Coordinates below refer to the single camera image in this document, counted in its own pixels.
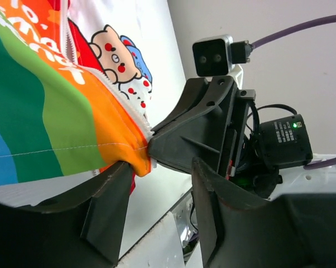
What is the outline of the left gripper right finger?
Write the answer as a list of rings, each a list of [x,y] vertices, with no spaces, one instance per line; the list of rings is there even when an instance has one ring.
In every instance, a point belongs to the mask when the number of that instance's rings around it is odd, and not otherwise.
[[[336,193],[269,202],[199,158],[192,182],[204,267],[336,267]]]

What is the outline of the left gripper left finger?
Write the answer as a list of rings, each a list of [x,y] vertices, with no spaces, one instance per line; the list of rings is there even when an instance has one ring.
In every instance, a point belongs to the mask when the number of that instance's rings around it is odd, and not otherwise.
[[[117,162],[38,205],[0,203],[0,267],[115,267],[132,178]]]

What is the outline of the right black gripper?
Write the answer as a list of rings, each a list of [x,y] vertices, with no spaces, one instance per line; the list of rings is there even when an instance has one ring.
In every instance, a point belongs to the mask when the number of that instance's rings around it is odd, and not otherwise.
[[[233,177],[240,161],[252,89],[235,89],[231,76],[190,78],[172,112],[152,130],[149,155],[167,168],[191,172],[195,157],[203,159],[225,179]],[[230,97],[227,110],[214,107]]]

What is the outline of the rainbow white kids jacket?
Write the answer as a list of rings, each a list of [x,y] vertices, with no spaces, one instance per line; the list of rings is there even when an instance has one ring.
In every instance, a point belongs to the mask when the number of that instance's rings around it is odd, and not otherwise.
[[[0,186],[152,170],[152,77],[103,1],[0,1]]]

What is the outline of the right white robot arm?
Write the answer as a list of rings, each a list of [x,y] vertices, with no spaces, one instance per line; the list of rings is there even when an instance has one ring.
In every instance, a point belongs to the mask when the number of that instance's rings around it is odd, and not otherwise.
[[[280,170],[336,165],[314,160],[302,115],[261,122],[254,90],[240,90],[231,76],[189,79],[174,110],[153,128],[148,154],[159,164],[190,173],[199,158],[223,179],[261,198],[282,183]]]

